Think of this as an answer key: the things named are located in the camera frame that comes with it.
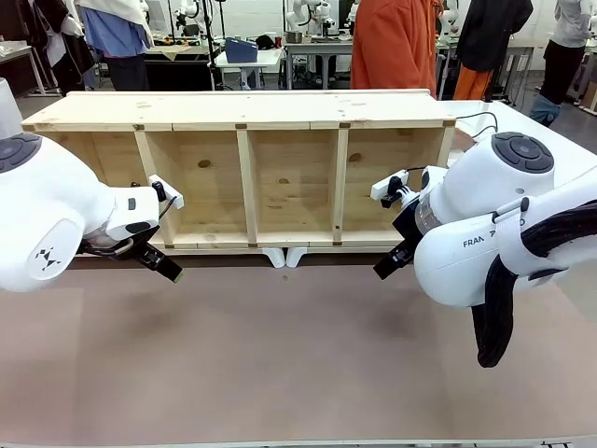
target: wooden frame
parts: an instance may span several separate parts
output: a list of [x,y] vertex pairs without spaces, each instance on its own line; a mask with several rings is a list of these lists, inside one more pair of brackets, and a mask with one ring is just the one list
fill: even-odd
[[371,185],[445,165],[454,119],[426,91],[107,92],[71,94],[23,127],[110,186],[159,175],[182,191],[154,240],[166,249],[360,252],[401,239]]

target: orange jacket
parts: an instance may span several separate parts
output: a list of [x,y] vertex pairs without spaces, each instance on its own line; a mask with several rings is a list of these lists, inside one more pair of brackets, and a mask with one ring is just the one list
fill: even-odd
[[354,27],[352,89],[436,91],[433,0],[361,0]]

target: black jacket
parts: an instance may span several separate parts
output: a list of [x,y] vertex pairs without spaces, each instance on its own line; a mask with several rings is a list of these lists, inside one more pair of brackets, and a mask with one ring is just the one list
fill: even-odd
[[469,70],[496,69],[506,56],[510,36],[521,30],[532,12],[531,0],[472,0],[456,56]]
[[[63,0],[35,0],[34,7],[29,6],[28,0],[19,0],[21,16],[27,31],[27,41],[37,49],[40,57],[46,58],[45,47],[48,35],[44,29],[41,15],[54,33],[61,31],[62,22],[68,15],[68,9]],[[62,34],[66,54],[52,67],[54,76],[58,80],[62,94],[69,91],[82,91],[83,73],[95,64],[93,56],[83,37]]]

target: blue shirt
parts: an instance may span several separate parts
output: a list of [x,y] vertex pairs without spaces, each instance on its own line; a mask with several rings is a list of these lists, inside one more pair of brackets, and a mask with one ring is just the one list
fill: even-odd
[[149,48],[143,26],[119,16],[82,7],[87,43],[112,58],[130,58]]

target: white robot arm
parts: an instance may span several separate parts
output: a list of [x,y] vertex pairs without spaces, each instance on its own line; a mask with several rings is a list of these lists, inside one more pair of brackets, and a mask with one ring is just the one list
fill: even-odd
[[351,6],[351,11],[348,13],[348,17],[346,18],[346,28],[351,28],[354,26],[356,22],[356,13],[358,11],[358,5],[361,3],[361,0],[354,0],[353,5]]
[[597,258],[597,168],[557,189],[553,172],[536,139],[497,133],[449,170],[426,167],[419,193],[406,187],[405,170],[372,188],[386,207],[402,200],[394,226],[405,238],[376,272],[385,278],[413,261],[432,299],[471,307],[483,367],[507,349],[513,291]]
[[441,22],[439,41],[444,44],[450,43],[451,27],[458,20],[458,0],[447,0],[446,5],[447,7],[439,15]]
[[205,11],[198,0],[181,0],[180,7],[174,11],[176,16],[176,27],[181,28],[187,26],[187,19],[194,20],[199,25],[200,34],[207,33],[207,25],[205,23]]
[[83,252],[180,277],[182,269],[147,242],[159,228],[159,202],[170,196],[183,205],[165,183],[110,188],[54,141],[21,133],[0,140],[0,191],[0,289],[44,287]]
[[286,21],[290,31],[300,31],[300,27],[308,24],[311,20],[316,21],[322,27],[322,35],[326,30],[334,26],[335,22],[330,17],[331,6],[322,0],[293,0],[292,11],[286,14]]

